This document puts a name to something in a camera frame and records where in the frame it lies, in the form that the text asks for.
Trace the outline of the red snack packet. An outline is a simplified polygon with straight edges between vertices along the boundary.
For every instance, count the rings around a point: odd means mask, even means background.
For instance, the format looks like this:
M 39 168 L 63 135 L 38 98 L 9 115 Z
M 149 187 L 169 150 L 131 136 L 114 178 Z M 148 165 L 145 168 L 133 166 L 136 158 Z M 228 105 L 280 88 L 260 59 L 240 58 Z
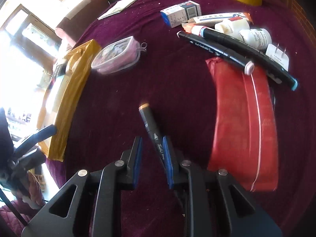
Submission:
M 278 140 L 267 76 L 245 75 L 215 57 L 206 61 L 216 88 L 216 124 L 208 170 L 226 169 L 251 192 L 278 185 Z

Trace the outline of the black marker orange cap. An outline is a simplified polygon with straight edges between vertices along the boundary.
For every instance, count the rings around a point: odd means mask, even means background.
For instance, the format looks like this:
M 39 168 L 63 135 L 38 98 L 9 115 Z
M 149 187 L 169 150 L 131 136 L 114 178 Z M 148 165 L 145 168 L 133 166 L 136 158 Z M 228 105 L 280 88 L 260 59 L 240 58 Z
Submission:
M 150 109 L 150 105 L 148 103 L 142 104 L 139 107 L 139 113 L 144 123 L 144 126 L 146 128 L 147 134 L 151 142 L 153 143 L 155 150 L 159 154 L 159 158 L 162 163 L 162 166 L 164 169 L 166 169 L 165 155 L 164 155 L 163 146 L 162 146 L 163 137 L 153 117 L 153 114 Z

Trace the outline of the black marker pen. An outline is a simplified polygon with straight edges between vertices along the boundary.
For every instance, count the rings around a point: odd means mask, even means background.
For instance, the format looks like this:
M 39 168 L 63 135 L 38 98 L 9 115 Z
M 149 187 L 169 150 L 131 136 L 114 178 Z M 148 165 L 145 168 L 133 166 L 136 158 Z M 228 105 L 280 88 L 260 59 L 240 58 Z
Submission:
M 254 71 L 254 62 L 219 43 L 208 41 L 200 36 L 186 33 L 185 31 L 177 32 L 177 37 L 213 53 L 215 56 L 220 57 L 227 62 L 233 63 L 233 65 L 242 70 L 245 75 L 251 75 Z

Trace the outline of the black marker teal cap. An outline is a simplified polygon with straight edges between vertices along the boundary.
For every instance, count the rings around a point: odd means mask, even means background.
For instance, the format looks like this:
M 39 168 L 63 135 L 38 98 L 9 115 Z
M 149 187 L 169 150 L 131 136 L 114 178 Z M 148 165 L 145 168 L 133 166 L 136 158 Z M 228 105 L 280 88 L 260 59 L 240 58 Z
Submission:
M 295 91 L 298 87 L 298 81 L 288 73 L 280 64 L 272 60 L 270 57 L 262 53 L 261 51 L 251 47 L 250 45 L 237 40 L 229 35 L 217 32 L 208 27 L 202 27 L 200 30 L 200 36 L 207 40 L 217 42 L 230 48 L 237 53 L 240 53 L 248 58 L 252 59 L 263 67 L 268 73 L 272 74 L 275 78 L 281 80 L 282 83 L 288 85 L 292 91 Z

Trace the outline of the white charger plug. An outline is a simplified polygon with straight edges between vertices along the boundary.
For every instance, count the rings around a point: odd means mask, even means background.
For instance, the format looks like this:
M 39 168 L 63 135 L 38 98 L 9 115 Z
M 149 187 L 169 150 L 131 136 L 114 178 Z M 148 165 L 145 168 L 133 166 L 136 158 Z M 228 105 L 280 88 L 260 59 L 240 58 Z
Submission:
M 266 55 L 277 62 L 280 66 L 282 66 L 286 71 L 289 70 L 289 57 L 285 53 L 285 50 L 282 51 L 278 45 L 275 46 L 273 44 L 267 45 Z

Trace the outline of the white pill bottle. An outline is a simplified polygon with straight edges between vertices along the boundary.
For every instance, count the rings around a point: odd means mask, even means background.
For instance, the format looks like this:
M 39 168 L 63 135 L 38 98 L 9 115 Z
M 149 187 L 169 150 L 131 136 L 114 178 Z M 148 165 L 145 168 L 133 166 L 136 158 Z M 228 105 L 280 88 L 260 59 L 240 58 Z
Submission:
M 266 50 L 272 43 L 270 33 L 264 28 L 243 29 L 239 31 L 242 41 L 257 50 Z

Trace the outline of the long white ointment box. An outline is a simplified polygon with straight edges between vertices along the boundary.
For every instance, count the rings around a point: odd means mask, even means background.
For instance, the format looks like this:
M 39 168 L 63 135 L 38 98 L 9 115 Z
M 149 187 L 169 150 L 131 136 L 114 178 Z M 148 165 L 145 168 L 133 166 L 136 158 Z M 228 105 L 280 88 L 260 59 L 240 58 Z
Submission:
M 195 23 L 197 25 L 215 25 L 216 23 L 222 22 L 224 19 L 245 19 L 246 21 L 253 23 L 253 20 L 249 13 L 247 12 L 226 12 L 226 13 L 216 13 L 208 14 L 203 16 L 197 16 L 188 20 L 188 23 Z

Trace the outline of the blue white small box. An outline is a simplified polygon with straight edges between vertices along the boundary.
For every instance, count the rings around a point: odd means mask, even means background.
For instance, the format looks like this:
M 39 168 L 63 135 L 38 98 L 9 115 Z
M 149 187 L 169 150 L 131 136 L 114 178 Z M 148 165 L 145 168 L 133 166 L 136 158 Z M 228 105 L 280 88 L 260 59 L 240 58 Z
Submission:
M 194 1 L 186 1 L 165 8 L 160 11 L 163 21 L 171 28 L 177 27 L 182 23 L 187 23 L 189 19 L 201 16 L 201 7 Z

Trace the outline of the white dropper bottle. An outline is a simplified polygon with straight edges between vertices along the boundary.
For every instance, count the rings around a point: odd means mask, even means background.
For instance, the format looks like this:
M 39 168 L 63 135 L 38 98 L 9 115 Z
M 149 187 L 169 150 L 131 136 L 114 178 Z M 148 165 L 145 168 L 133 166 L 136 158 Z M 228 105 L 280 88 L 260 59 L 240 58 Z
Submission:
M 242 41 L 243 39 L 239 32 L 241 30 L 250 29 L 250 25 L 248 24 L 248 21 L 243 18 L 237 20 L 224 19 L 221 23 L 216 23 L 214 28 L 220 33 Z

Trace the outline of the maroon tablecloth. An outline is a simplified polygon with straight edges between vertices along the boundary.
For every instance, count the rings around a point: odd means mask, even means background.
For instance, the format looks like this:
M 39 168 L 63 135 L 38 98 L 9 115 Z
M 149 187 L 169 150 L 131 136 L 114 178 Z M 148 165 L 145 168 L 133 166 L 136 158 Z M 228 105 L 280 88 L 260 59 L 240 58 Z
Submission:
M 122 236 L 182 236 L 181 206 L 168 188 L 159 157 L 148 138 L 138 108 L 149 103 L 163 134 L 184 156 L 205 168 L 213 146 L 216 90 L 207 68 L 207 51 L 177 37 L 160 11 L 186 0 L 137 0 L 104 20 L 94 21 L 79 43 L 95 40 L 105 47 L 134 36 L 147 51 L 133 67 L 111 75 L 91 72 L 68 135 L 64 161 L 50 161 L 59 186 L 77 171 L 103 169 L 143 139 L 139 183 L 122 193 Z M 248 12 L 269 30 L 273 42 L 287 52 L 297 90 L 272 83 L 278 137 L 277 190 L 253 197 L 285 236 L 315 236 L 315 215 L 298 223 L 315 196 L 315 47 L 301 25 L 279 0 L 250 7 L 236 0 L 192 0 L 205 14 Z

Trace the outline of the yellow taped foam box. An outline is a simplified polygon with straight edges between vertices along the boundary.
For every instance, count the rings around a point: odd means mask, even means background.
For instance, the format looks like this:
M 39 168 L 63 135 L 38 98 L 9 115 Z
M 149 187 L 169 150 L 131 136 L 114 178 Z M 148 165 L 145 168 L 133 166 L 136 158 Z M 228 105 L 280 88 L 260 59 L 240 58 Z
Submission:
M 47 87 L 36 127 L 49 125 L 57 128 L 56 134 L 39 142 L 43 153 L 50 160 L 62 162 L 73 115 L 91 70 L 91 64 L 101 46 L 90 40 L 68 52 L 55 64 Z

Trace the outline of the pink zipper pouch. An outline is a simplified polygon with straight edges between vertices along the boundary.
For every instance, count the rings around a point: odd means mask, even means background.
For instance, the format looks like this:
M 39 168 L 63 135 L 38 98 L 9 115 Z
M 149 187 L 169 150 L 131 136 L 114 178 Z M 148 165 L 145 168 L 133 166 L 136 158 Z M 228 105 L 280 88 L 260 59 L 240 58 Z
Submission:
M 118 40 L 103 48 L 91 63 L 91 69 L 108 75 L 135 65 L 141 52 L 147 51 L 146 42 L 138 42 L 134 36 Z

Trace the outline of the white paper booklet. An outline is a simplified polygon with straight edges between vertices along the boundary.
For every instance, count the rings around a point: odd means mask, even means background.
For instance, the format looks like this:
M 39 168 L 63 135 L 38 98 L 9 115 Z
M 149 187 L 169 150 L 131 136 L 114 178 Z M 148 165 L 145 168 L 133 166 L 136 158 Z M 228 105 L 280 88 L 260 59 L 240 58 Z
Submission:
M 120 1 L 116 2 L 115 5 L 113 7 L 111 7 L 107 12 L 100 15 L 98 20 L 102 20 L 104 18 L 121 13 L 123 10 L 128 8 L 130 5 L 132 5 L 136 1 L 137 0 L 120 0 Z

